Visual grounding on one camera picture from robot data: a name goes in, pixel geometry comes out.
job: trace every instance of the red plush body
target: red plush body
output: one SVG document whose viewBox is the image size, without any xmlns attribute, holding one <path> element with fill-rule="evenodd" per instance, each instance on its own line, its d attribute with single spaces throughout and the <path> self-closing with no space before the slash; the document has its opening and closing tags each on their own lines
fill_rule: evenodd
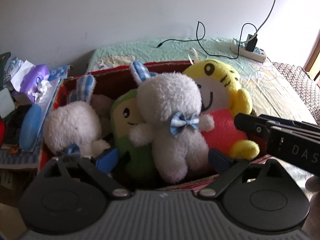
<svg viewBox="0 0 320 240">
<path fill-rule="evenodd" d="M 236 141 L 248 139 L 245 132 L 236 129 L 230 110 L 217 110 L 210 115 L 213 116 L 214 129 L 210 132 L 201 132 L 209 148 L 216 148 L 228 155 Z"/>
</svg>

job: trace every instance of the blue gingham bunny ear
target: blue gingham bunny ear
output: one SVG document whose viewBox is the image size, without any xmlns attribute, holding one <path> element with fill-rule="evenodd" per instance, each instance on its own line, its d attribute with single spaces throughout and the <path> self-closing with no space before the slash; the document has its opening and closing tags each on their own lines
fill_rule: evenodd
<svg viewBox="0 0 320 240">
<path fill-rule="evenodd" d="M 157 75 L 157 73 L 150 72 L 145 65 L 138 61 L 132 62 L 129 66 L 129 69 L 131 71 L 134 81 L 138 85 Z"/>
<path fill-rule="evenodd" d="M 92 75 L 85 75 L 77 79 L 76 89 L 68 95 L 68 103 L 75 101 L 84 101 L 90 103 L 96 80 Z"/>
</svg>

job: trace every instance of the patterned blanket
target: patterned blanket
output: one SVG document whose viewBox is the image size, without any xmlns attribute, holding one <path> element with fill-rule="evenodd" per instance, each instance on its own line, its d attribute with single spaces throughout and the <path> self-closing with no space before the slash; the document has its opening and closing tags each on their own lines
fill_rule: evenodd
<svg viewBox="0 0 320 240">
<path fill-rule="evenodd" d="M 317 124 L 320 125 L 320 88 L 300 66 L 273 62 L 273 65 L 290 83 L 305 103 Z"/>
</svg>

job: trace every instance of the plush toy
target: plush toy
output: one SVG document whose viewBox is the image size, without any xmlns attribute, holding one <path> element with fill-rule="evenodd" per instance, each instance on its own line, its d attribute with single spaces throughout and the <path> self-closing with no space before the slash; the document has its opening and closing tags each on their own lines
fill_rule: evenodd
<svg viewBox="0 0 320 240">
<path fill-rule="evenodd" d="M 44 142 L 53 154 L 71 154 L 80 151 L 82 156 L 97 156 L 110 148 L 110 145 L 102 140 L 111 132 L 110 121 L 105 124 L 103 130 L 97 114 L 103 112 L 101 106 L 96 109 L 90 106 L 90 102 L 97 97 L 93 95 L 95 83 L 92 75 L 78 78 L 76 89 L 68 95 L 68 104 L 52 110 L 46 118 Z"/>
<path fill-rule="evenodd" d="M 112 133 L 110 124 L 110 110 L 113 100 L 105 95 L 94 95 L 93 90 L 96 80 L 92 75 L 84 75 L 77 79 L 76 89 L 72 90 L 68 97 L 67 103 L 75 101 L 84 101 L 91 104 L 100 119 L 102 128 L 102 138 Z"/>
<path fill-rule="evenodd" d="M 184 179 L 188 168 L 209 167 L 208 146 L 200 130 L 212 130 L 211 116 L 201 112 L 196 83 L 181 73 L 156 75 L 139 62 L 130 65 L 137 88 L 137 106 L 146 121 L 130 129 L 135 147 L 152 142 L 152 155 L 160 176 L 169 183 Z"/>
<path fill-rule="evenodd" d="M 151 155 L 151 144 L 134 147 L 128 138 L 133 126 L 145 123 L 137 108 L 136 95 L 137 90 L 133 89 L 114 102 L 111 108 L 111 127 L 120 156 L 127 151 L 130 154 L 131 161 L 125 166 L 126 172 L 143 183 L 152 180 L 157 171 Z"/>
<path fill-rule="evenodd" d="M 101 139 L 101 125 L 92 107 L 83 101 L 52 110 L 44 123 L 44 142 L 55 155 L 76 150 L 81 156 L 97 156 L 110 145 Z"/>
<path fill-rule="evenodd" d="M 209 148 L 232 158 L 255 158 L 259 146 L 233 123 L 236 114 L 252 111 L 251 97 L 241 88 L 239 73 L 228 64 L 210 59 L 195 62 L 183 74 L 193 78 L 201 91 L 202 113 L 209 113 L 215 120 L 215 129 L 202 133 Z"/>
</svg>

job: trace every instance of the wooden door frame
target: wooden door frame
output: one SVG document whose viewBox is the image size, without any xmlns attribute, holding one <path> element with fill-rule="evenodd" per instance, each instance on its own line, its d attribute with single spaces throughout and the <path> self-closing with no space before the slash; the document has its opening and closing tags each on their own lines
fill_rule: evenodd
<svg viewBox="0 0 320 240">
<path fill-rule="evenodd" d="M 318 55 L 320 54 L 320 32 L 318 34 L 318 37 L 317 37 L 317 43 L 316 43 L 316 46 L 306 64 L 306 67 L 304 68 L 305 71 L 310 71 L 310 69 L 312 68 L 313 64 L 315 63 Z"/>
</svg>

